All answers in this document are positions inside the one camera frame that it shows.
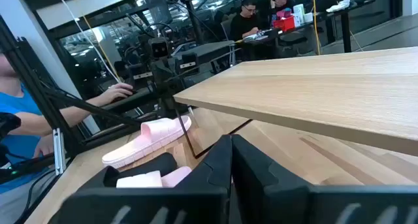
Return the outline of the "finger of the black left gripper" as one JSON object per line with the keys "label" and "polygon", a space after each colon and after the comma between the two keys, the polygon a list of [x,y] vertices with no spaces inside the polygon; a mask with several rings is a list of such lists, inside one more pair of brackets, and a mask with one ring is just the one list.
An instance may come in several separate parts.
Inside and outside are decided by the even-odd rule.
{"label": "finger of the black left gripper", "polygon": [[199,59],[195,52],[182,54],[181,59],[174,59],[174,73],[167,82],[181,84],[182,87],[190,87],[195,81],[192,79],[199,74]]}
{"label": "finger of the black left gripper", "polygon": [[162,83],[161,75],[157,70],[156,62],[150,63],[149,65],[140,63],[134,65],[126,65],[125,70],[127,73],[125,82],[132,86],[136,86],[137,82],[145,83],[151,81],[155,85]]}

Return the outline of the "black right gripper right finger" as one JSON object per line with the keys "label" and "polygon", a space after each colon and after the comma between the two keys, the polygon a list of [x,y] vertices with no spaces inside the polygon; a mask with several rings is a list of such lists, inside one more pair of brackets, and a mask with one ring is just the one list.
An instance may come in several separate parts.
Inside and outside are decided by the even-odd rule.
{"label": "black right gripper right finger", "polygon": [[418,186],[314,185],[240,135],[232,175],[249,224],[418,224]]}

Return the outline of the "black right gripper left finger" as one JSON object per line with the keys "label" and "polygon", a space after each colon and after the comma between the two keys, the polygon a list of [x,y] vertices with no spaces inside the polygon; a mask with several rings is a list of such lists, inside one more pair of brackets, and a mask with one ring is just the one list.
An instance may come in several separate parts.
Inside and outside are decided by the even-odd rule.
{"label": "black right gripper left finger", "polygon": [[223,135],[175,187],[78,189],[48,224],[226,224],[232,156]]}

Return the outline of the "pink slide sandal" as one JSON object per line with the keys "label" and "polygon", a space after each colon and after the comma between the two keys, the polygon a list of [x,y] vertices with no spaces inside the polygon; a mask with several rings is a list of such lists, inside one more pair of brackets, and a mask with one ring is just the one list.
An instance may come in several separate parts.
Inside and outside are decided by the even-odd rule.
{"label": "pink slide sandal", "polygon": [[159,170],[120,178],[116,182],[117,188],[171,188],[179,184],[192,172],[190,167],[180,167],[162,176]]}
{"label": "pink slide sandal", "polygon": [[120,168],[138,161],[183,136],[183,129],[188,131],[191,124],[189,116],[182,116],[180,120],[161,118],[144,122],[140,126],[139,136],[105,154],[102,163],[104,166]]}

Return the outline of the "black slide sandal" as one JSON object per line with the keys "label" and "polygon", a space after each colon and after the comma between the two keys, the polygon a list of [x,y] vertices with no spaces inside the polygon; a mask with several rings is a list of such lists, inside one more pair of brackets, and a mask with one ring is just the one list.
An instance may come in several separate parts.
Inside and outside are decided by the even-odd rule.
{"label": "black slide sandal", "polygon": [[118,171],[114,167],[107,166],[83,184],[79,190],[87,188],[116,187],[117,180],[121,178],[145,174],[156,170],[164,176],[177,168],[177,162],[172,154],[162,153],[151,161],[122,172]]}

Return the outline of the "person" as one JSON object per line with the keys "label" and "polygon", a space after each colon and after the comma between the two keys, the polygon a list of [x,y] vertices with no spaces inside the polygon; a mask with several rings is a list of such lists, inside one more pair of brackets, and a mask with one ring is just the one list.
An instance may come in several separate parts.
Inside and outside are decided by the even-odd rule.
{"label": "person", "polygon": [[254,0],[243,0],[241,11],[232,19],[230,36],[232,40],[242,40],[256,34],[261,25],[256,15]]}
{"label": "person", "polygon": [[276,14],[286,8],[290,8],[292,10],[294,5],[294,0],[270,0],[270,11],[271,14]]}
{"label": "person", "polygon": [[[21,126],[3,140],[10,152],[32,159],[54,152],[52,128],[22,84],[4,54],[0,53],[0,113],[14,114]],[[52,175],[25,175],[0,185],[0,224],[14,224],[25,210],[29,195],[40,195]]]}

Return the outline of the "red box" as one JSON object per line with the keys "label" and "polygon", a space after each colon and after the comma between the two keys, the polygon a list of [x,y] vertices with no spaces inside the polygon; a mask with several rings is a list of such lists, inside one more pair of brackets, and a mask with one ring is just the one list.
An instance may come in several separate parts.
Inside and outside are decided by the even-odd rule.
{"label": "red box", "polygon": [[274,28],[281,29],[283,32],[292,30],[295,28],[294,16],[277,19],[273,25]]}

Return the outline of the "pink container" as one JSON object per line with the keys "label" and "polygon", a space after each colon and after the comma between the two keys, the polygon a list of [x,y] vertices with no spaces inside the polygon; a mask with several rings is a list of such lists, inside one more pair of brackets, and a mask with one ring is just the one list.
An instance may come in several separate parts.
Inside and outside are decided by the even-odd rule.
{"label": "pink container", "polygon": [[292,10],[290,8],[284,8],[276,13],[277,20],[284,20],[292,17]]}

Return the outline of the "white container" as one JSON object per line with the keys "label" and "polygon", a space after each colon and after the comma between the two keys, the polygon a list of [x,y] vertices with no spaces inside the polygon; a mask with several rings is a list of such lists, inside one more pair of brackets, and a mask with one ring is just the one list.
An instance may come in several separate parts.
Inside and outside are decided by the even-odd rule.
{"label": "white container", "polygon": [[304,23],[304,5],[298,4],[293,7],[293,17],[295,27],[299,27]]}

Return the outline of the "black desk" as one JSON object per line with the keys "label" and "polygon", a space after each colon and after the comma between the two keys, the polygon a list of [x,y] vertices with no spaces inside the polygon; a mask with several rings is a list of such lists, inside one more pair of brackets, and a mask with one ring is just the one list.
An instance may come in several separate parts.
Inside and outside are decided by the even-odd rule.
{"label": "black desk", "polygon": [[358,8],[362,8],[366,5],[370,5],[374,3],[376,0],[367,0],[367,1],[360,1],[358,3],[351,3],[350,6],[344,10],[340,10],[337,12],[320,12],[319,14],[316,14],[313,16],[313,22],[311,23],[303,23],[299,27],[295,27],[292,30],[283,32],[281,29],[273,28],[266,31],[259,31],[258,33],[248,36],[245,39],[235,41],[235,44],[243,47],[243,46],[256,46],[260,44],[267,43],[271,40],[276,41],[276,48],[278,48],[278,43],[280,42],[280,37],[296,32],[301,31],[304,28],[313,26],[314,31],[316,31],[316,28],[314,27],[315,21],[316,22],[323,22],[331,20],[335,17],[340,17],[341,26],[342,26],[342,40],[344,44],[344,52],[348,53],[351,52],[351,38],[352,34],[349,28],[349,11],[356,10]]}

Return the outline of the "white cloth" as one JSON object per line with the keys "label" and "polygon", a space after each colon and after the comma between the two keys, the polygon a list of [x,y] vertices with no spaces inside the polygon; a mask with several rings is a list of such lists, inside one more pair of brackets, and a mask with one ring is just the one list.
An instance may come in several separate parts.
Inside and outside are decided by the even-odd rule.
{"label": "white cloth", "polygon": [[350,6],[350,2],[350,0],[339,1],[336,5],[332,5],[330,8],[327,8],[326,12],[331,13],[344,10]]}

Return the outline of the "wooden shelf with black frame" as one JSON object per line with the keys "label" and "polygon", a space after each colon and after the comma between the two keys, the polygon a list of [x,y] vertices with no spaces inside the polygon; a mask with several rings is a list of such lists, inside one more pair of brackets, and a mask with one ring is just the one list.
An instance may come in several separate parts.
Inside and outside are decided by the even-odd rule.
{"label": "wooden shelf with black frame", "polygon": [[174,99],[418,156],[418,47],[247,61]]}

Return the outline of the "silver metal bracket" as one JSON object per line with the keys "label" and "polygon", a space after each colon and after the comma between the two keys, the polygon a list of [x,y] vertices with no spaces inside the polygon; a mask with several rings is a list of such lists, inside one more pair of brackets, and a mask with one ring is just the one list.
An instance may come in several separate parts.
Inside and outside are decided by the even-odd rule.
{"label": "silver metal bracket", "polygon": [[67,168],[64,148],[65,142],[60,128],[54,129],[52,135],[54,141],[55,172],[56,176],[59,176],[62,175]]}

